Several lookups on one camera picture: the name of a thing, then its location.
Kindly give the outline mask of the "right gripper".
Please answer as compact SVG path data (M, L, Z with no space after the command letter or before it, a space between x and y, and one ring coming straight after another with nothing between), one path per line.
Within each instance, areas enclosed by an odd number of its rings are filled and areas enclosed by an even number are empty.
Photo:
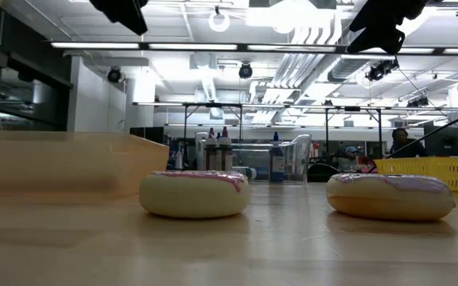
M397 55L405 34L396 29L398 20L416 19L429 0L367 0L349 26L352 32L363 31L347 47L355 54L380 48L389 55Z

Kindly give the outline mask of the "red tip ink bottle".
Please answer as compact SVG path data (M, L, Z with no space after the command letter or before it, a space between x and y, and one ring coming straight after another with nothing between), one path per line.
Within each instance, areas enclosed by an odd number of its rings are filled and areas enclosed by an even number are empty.
M204 145L204 159L205 159L205 169L207 171L214 171L217 169L216 160L217 160L217 139L215 137L214 129L210 128L208 132L208 138L205 141Z
M229 172L233 167L233 152L231 139L228 136L227 127L223 127L222 136L218 139L219 151L217 156L220 162L220 170Z

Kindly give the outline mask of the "purple frosted donut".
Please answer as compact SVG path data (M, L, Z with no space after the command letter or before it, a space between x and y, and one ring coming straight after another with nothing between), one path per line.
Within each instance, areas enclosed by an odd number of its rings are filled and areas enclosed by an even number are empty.
M456 207L448 185L430 176L342 173L325 191L332 208L360 218L427 222Z

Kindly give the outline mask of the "pink frosted donut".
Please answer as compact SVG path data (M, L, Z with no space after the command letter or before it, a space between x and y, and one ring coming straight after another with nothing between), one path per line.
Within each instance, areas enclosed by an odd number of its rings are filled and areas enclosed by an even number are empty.
M237 172L155 172L139 187L141 206L170 218L232 216L244 211L249 202L250 185Z

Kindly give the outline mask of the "black overhead light bar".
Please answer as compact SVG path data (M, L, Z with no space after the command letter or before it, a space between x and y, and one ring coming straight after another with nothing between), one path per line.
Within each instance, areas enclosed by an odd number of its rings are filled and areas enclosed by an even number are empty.
M347 46L330 44L207 44L196 42L95 42L53 41L51 46L76 51L154 51L154 52L264 52L348 54ZM458 56L458 48L404 47L399 56Z

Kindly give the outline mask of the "person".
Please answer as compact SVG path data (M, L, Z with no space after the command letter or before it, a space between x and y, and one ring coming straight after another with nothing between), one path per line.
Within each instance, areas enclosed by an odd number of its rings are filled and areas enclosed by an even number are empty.
M345 149L345 155L338 158L338 170L341 172L360 172L365 163L366 157L360 151L349 146Z
M392 158L426 157L425 147L419 141L409 138L409 134L403 128L397 128L392 132L393 144L390 148Z

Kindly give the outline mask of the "black framed glass partition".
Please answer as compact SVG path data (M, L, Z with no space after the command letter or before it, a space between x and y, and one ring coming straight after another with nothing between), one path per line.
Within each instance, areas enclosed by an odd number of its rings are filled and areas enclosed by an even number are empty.
M71 63L0 0L0 129L64 131Z

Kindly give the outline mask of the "black computer monitor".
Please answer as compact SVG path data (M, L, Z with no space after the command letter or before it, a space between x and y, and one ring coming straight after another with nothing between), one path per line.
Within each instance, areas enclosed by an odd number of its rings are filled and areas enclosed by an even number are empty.
M447 127L424 139L429 157L458 157L458 128Z

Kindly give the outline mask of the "yellow plastic basket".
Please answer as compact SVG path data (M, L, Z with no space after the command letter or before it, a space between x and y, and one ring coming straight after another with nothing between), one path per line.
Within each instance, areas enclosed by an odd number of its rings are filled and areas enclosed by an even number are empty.
M435 177L458 191L458 157L414 157L376 160L379 174Z

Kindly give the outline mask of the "clear plastic bin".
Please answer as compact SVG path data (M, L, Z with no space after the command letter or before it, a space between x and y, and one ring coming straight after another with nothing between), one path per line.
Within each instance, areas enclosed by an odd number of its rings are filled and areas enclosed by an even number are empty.
M312 148L311 136L300 134L292 141L279 139L285 157L285 180L281 183L270 182L270 148L273 137L270 140L231 139L233 167L255 168L258 174L255 180L249 180L252 184L306 184ZM199 170L205 169L204 145L207 138L207 132L196 134L196 155Z

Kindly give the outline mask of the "orange translucent plastic tray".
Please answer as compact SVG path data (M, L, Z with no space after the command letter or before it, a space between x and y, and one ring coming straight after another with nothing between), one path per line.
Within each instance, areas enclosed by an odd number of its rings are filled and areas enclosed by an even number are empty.
M0 131L0 195L133 195L168 159L167 146L125 133Z

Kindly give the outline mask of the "silver ventilation duct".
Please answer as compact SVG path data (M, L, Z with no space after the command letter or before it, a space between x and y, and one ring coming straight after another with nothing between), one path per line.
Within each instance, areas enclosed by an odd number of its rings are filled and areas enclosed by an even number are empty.
M359 32L353 33L348 27L343 28L342 36L337 41L341 45L349 45ZM356 72L360 72L371 62L368 58L351 57L349 55L339 55L335 65L328 70L327 80L331 83L342 83L349 80Z

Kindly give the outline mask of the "black background workstation frame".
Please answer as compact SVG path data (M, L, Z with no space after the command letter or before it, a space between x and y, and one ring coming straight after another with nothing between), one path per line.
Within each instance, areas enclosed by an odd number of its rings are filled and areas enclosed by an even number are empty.
M378 157L383 158L384 152L382 147L382 110L383 107L377 106L328 106L328 105L289 105L289 108L301 110L322 110L324 112L324 129L326 143L329 141L329 118L330 110L359 113L365 111L378 123Z
M188 167L188 144L195 142L195 135L187 134L186 129L192 127L195 132L208 132L213 128L219 132L226 125L224 119L209 118L211 108L218 111L227 108L236 117L229 126L235 127L238 135L242 133L242 107L237 103L213 102L132 102L126 116L126 130L166 145L169 148L167 169L180 170L175 169L175 153L180 150L183 153L182 169L185 169Z

